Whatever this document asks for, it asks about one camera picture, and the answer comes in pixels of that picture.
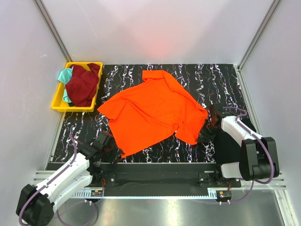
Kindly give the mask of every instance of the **teal cloth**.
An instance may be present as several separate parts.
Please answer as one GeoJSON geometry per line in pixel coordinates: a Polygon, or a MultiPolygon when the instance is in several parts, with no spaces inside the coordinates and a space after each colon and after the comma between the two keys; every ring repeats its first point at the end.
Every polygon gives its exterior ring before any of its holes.
{"type": "MultiPolygon", "coordinates": [[[[66,85],[71,79],[72,71],[73,71],[73,68],[66,68],[66,69],[62,70],[57,79],[61,83],[66,85]]],[[[66,89],[64,90],[63,101],[68,102],[68,103],[72,102],[68,97],[66,89]]]]}

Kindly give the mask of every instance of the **yellow plastic basket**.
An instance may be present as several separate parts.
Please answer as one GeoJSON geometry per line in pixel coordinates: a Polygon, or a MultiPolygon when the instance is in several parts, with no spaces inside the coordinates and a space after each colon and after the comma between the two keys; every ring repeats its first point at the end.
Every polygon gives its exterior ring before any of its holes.
{"type": "MultiPolygon", "coordinates": [[[[91,63],[91,62],[68,62],[66,64],[65,68],[69,68],[71,65],[81,65],[86,70],[90,70],[89,67],[87,66],[87,64],[89,64],[89,63],[91,63]]],[[[100,66],[100,69],[98,72],[99,82],[100,82],[100,78],[103,73],[103,64],[102,64],[102,62],[93,62],[93,63],[100,66]]],[[[96,93],[92,99],[92,103],[91,103],[90,107],[75,107],[75,106],[69,107],[68,103],[63,101],[63,93],[65,90],[65,86],[64,86],[64,84],[62,84],[60,82],[56,89],[55,97],[53,98],[51,108],[54,110],[57,110],[59,112],[92,112],[94,110],[95,103],[96,103],[97,92],[99,89],[99,82],[97,84],[96,93]]]]}

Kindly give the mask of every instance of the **maroon cloth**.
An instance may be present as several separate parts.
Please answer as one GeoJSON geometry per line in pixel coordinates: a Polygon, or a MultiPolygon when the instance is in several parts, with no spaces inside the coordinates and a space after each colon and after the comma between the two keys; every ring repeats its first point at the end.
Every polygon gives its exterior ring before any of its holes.
{"type": "Polygon", "coordinates": [[[87,64],[91,71],[87,71],[80,65],[73,66],[72,76],[66,84],[68,97],[77,107],[90,107],[92,99],[96,93],[99,82],[99,65],[87,64]]]}

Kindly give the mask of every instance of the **black marble table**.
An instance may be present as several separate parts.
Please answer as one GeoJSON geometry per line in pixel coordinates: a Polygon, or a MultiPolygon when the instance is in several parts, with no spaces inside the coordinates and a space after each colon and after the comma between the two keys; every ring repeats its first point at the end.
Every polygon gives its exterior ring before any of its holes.
{"type": "MultiPolygon", "coordinates": [[[[105,65],[91,113],[66,113],[52,162],[66,162],[73,154],[72,134],[91,142],[99,132],[110,132],[108,119],[97,108],[116,93],[142,83],[142,70],[165,70],[204,107],[212,103],[246,109],[233,65],[105,65]]],[[[189,145],[175,136],[155,144],[124,162],[214,162],[212,143],[189,145]]]]}

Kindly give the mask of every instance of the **orange t-shirt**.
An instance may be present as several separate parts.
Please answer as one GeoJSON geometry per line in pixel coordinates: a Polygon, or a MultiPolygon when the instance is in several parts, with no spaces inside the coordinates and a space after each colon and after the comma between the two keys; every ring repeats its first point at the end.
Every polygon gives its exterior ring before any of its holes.
{"type": "Polygon", "coordinates": [[[114,95],[98,108],[109,126],[122,157],[154,145],[174,132],[195,145],[207,110],[169,73],[143,71],[144,83],[114,95]]]}

